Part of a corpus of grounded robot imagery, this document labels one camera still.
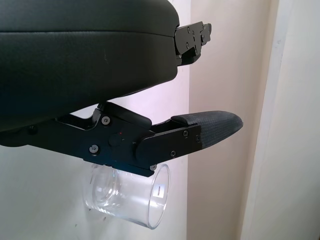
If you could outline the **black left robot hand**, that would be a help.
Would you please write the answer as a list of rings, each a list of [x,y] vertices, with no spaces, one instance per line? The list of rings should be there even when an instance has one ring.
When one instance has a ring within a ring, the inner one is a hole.
[[[158,164],[243,127],[227,111],[152,124],[112,103],[173,80],[212,26],[180,25],[167,0],[3,0],[0,143],[34,146],[150,177]]]

